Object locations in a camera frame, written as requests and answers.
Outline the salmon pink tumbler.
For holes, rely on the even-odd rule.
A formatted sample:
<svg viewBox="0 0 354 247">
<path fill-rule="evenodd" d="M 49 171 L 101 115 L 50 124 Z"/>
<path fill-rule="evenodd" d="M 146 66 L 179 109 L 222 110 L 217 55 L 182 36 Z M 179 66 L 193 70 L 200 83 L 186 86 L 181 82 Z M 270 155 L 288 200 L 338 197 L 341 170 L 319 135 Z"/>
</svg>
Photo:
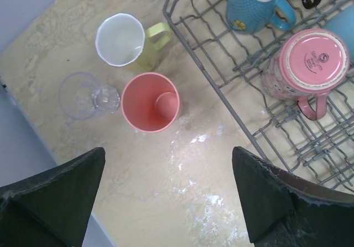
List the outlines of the salmon pink tumbler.
<svg viewBox="0 0 354 247">
<path fill-rule="evenodd" d="M 126 85 L 121 108 L 132 127 L 145 133 L 157 133 L 179 117 L 182 103 L 178 90 L 166 76 L 146 72 Z"/>
</svg>

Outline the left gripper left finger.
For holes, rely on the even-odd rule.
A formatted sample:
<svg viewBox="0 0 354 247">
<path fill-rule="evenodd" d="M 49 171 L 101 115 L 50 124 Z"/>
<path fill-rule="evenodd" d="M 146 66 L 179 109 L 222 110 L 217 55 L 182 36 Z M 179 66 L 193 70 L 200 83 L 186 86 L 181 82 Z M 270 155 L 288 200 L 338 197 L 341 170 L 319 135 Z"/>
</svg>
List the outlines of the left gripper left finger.
<svg viewBox="0 0 354 247">
<path fill-rule="evenodd" d="M 105 154 L 96 147 L 1 187 L 1 246 L 82 246 Z"/>
</svg>

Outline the lime green faceted mug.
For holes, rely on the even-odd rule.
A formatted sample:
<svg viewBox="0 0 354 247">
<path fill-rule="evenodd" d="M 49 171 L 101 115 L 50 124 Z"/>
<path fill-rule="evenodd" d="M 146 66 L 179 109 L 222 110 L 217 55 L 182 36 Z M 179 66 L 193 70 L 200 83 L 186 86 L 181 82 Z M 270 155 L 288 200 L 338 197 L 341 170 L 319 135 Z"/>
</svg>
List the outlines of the lime green faceted mug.
<svg viewBox="0 0 354 247">
<path fill-rule="evenodd" d="M 137 64 L 144 72 L 158 65 L 159 51 L 172 39 L 167 23 L 144 29 L 142 23 L 127 13 L 118 13 L 98 27 L 95 47 L 99 57 L 113 67 Z"/>
</svg>

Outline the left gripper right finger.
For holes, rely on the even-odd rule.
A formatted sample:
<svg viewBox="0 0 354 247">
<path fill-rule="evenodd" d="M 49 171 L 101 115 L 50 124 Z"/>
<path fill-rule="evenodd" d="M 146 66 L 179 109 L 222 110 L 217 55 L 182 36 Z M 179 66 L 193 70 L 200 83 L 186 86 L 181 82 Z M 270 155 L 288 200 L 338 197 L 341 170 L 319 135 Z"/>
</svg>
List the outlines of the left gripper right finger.
<svg viewBox="0 0 354 247">
<path fill-rule="evenodd" d="M 353 195 L 314 184 L 237 146 L 232 168 L 254 246 L 353 246 Z"/>
</svg>

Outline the pink floral mug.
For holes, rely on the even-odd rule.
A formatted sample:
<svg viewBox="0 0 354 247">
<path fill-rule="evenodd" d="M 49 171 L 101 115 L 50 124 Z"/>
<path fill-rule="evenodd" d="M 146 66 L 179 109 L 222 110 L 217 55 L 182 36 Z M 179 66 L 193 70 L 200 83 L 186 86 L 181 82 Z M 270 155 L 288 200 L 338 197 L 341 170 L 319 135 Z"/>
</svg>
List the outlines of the pink floral mug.
<svg viewBox="0 0 354 247">
<path fill-rule="evenodd" d="M 350 66 L 344 41 L 325 29 L 307 29 L 285 42 L 263 70 L 265 90 L 274 98 L 295 100 L 310 120 L 327 112 L 327 97 L 338 86 Z"/>
</svg>

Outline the light blue mug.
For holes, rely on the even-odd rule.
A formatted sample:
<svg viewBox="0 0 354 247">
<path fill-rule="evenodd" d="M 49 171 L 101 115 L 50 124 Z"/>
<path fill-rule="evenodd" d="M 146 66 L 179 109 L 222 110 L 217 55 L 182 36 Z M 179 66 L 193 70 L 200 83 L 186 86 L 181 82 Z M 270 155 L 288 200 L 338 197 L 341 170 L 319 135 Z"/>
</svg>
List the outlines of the light blue mug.
<svg viewBox="0 0 354 247">
<path fill-rule="evenodd" d="M 346 44 L 350 53 L 350 62 L 353 63 L 353 20 L 354 20 L 354 6 L 351 5 L 332 17 L 324 25 L 324 29 L 331 31 L 338 35 Z"/>
</svg>

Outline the clear glass cup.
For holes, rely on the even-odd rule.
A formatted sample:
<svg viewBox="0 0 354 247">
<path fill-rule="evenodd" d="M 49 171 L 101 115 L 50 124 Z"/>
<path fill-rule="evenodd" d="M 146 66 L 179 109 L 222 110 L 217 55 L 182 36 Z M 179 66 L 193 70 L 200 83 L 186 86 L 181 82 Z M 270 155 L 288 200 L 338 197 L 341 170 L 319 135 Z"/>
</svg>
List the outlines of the clear glass cup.
<svg viewBox="0 0 354 247">
<path fill-rule="evenodd" d="M 70 74 L 59 88 L 59 105 L 73 120 L 88 120 L 115 112 L 120 101 L 116 88 L 87 72 Z"/>
</svg>

